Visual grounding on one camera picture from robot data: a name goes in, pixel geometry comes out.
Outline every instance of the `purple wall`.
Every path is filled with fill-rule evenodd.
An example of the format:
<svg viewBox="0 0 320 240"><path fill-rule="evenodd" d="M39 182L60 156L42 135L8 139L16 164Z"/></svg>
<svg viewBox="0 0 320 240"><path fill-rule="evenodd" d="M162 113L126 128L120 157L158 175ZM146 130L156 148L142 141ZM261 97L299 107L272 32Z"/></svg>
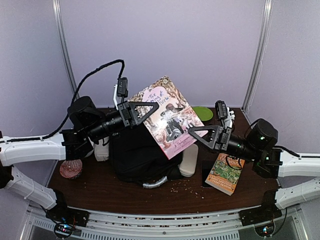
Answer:
<svg viewBox="0 0 320 240"><path fill-rule="evenodd" d="M6 136L48 134L72 98L51 0L0 2L0 130ZM53 162L17 165L45 183ZM0 190L2 240L17 239L28 203Z"/></svg>
<svg viewBox="0 0 320 240"><path fill-rule="evenodd" d="M279 144L299 153L320 153L320 2L277 0L270 36L248 117L265 118ZM285 187L304 182L281 179ZM319 239L320 199L302 204L312 239Z"/></svg>
<svg viewBox="0 0 320 240"><path fill-rule="evenodd" d="M74 76L124 59L129 95L164 75L193 106L243 104L258 46L264 1L61 1ZM99 107L113 106L120 66L83 85Z"/></svg>

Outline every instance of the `black backpack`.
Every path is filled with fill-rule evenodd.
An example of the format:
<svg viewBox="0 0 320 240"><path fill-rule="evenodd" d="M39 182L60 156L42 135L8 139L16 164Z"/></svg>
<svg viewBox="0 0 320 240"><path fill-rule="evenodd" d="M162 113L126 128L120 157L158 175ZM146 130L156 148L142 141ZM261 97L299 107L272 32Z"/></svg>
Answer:
<svg viewBox="0 0 320 240"><path fill-rule="evenodd" d="M119 136L110 138L109 161L117 177L124 182L153 188L158 185L148 185L146 181L161 177L162 183L167 179L181 179L183 176L178 165L182 159L181 152L168 160L144 124L134 129L125 129Z"/></svg>

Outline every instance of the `book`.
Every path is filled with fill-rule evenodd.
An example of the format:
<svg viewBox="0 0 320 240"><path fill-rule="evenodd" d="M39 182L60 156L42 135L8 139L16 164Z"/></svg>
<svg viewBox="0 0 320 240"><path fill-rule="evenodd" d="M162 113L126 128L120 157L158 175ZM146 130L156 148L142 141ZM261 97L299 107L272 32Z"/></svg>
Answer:
<svg viewBox="0 0 320 240"><path fill-rule="evenodd" d="M168 159L196 141L188 133L190 127L204 125L168 76L160 78L129 101L159 104L159 108L143 123ZM137 107L140 116L144 116L150 109L150 106ZM197 132L201 137L206 133L207 131Z"/></svg>
<svg viewBox="0 0 320 240"><path fill-rule="evenodd" d="M233 194L242 168L245 165L245 160L240 159L239 162L237 159L231 158L225 153L220 153L205 182L228 195Z"/></svg>

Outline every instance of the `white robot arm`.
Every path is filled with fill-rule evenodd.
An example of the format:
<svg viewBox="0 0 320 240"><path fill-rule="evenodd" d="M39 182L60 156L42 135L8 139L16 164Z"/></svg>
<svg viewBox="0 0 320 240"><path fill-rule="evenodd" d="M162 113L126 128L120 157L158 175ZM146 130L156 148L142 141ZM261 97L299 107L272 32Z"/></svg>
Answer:
<svg viewBox="0 0 320 240"><path fill-rule="evenodd" d="M75 222L85 227L89 216L87 211L69 208L62 192L33 181L14 164L83 159L93 152L93 143L98 144L101 139L144 122L159 105L156 102L124 101L128 96L127 86L126 78L118 79L115 91L121 97L121 103L117 104L117 110L108 114L98 110L88 96L72 101L67 112L73 129L32 137L8 137L0 132L0 189L11 190L24 199L40 204L47 216L56 222L69 225ZM137 111L139 106L151 108L144 116L140 116Z"/></svg>
<svg viewBox="0 0 320 240"><path fill-rule="evenodd" d="M312 176L313 180L289 187L267 191L262 205L240 211L243 226L258 224L281 217L281 210L320 197L320 154L295 153L276 145L278 131L264 119L258 119L247 136L232 134L234 114L223 101L215 104L221 125L192 127L189 134L212 152L222 152L253 163L252 170L263 178ZM197 131L209 131L207 139Z"/></svg>

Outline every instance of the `black cable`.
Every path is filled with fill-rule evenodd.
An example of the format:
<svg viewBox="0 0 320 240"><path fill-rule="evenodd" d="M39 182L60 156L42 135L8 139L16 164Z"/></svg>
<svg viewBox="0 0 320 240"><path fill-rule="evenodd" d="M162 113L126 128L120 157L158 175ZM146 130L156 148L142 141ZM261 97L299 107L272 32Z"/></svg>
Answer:
<svg viewBox="0 0 320 240"><path fill-rule="evenodd" d="M284 215L283 222L282 222L282 224L280 225L280 227L277 229L277 231L272 234L272 237L273 237L274 235L276 235L276 234L282 229L282 227L285 225L285 222L286 222L286 219L287 219L287 214L288 214L288 209L285 208L285 215Z"/></svg>
<svg viewBox="0 0 320 240"><path fill-rule="evenodd" d="M233 166L230 165L230 163L229 163L229 161L228 161L228 155L225 155L224 159L225 159L226 164L227 164L230 168L232 168L232 169L234 169L234 170L238 170L238 171L242 170L242 166L241 166L241 163L240 163L240 158L238 158L238 164L239 164L239 167L240 167L240 168L234 168Z"/></svg>
<svg viewBox="0 0 320 240"><path fill-rule="evenodd" d="M109 143L109 141L110 141L110 136L109 136L108 141L106 141L106 143L105 143L105 139L103 138L102 139L102 146L106 146Z"/></svg>
<svg viewBox="0 0 320 240"><path fill-rule="evenodd" d="M67 235L61 237L61 236L59 236L59 235L57 234L57 231L61 232L60 228L61 228L61 227L66 228L65 225L66 225L66 224L64 224L64 223L62 223L62 222L57 223L56 225L54 225L54 227L53 227L53 232L54 232L54 235L55 235L58 239L67 239L67 238L69 238L69 237L74 233L74 231L76 230L75 228L70 227L70 225L67 225L67 226L68 226L67 229L70 230L70 232L69 232Z"/></svg>
<svg viewBox="0 0 320 240"><path fill-rule="evenodd" d="M232 130L231 130L231 133L233 133L233 132L235 131L236 127L235 127L235 122L234 122L233 120L231 120L231 121L232 121Z"/></svg>
<svg viewBox="0 0 320 240"><path fill-rule="evenodd" d="M73 97L72 97L72 100L71 100L71 104L72 105L74 103L74 101L76 100L76 97L77 97L77 94L81 88L81 86L84 84L85 80L87 78L89 78L90 76L92 76L93 74L99 72L100 70L106 68L106 67L109 67L113 64L117 64L117 63L121 63L121 69L120 69L120 72L119 72L119 75L118 75L118 79L121 78L122 76L122 73L124 72L124 69L125 69L125 61L123 61L122 59L117 59L117 60L114 60L114 61L111 61L111 62L108 62L106 64L103 64L101 65L100 67L98 67L96 70L88 73L87 75L85 75L85 77L81 80L81 82L79 83L78 87L76 88L74 94L73 94ZM65 116L65 118L63 119L62 123L60 124L60 126L54 130L53 132L51 132L50 134L42 137L42 139L49 139L51 138L52 136L54 136L56 133L58 133L61 128L65 125L66 121L68 120L68 114ZM10 142L10 143L13 143L13 142L24 142L24 141L35 141L35 140L41 140L40 137L24 137L24 138L12 138L12 139L9 139L7 140L6 142Z"/></svg>
<svg viewBox="0 0 320 240"><path fill-rule="evenodd" d="M297 158L300 158L300 155L298 153L295 153L294 151L289 150L288 148L284 147L284 146L280 146L280 145L276 145L274 146L274 148L278 148L278 149L282 149L285 150L286 152L288 152L289 154L291 154L292 156L295 156Z"/></svg>
<svg viewBox="0 0 320 240"><path fill-rule="evenodd" d="M304 155L304 156L300 156L300 158L307 158L307 159L320 159L320 156L308 156L308 155Z"/></svg>
<svg viewBox="0 0 320 240"><path fill-rule="evenodd" d="M49 219L54 222L55 224L57 224L57 222L50 216L48 210L46 210L43 206L40 205L40 207L42 208L42 210L45 212L45 214L49 217Z"/></svg>

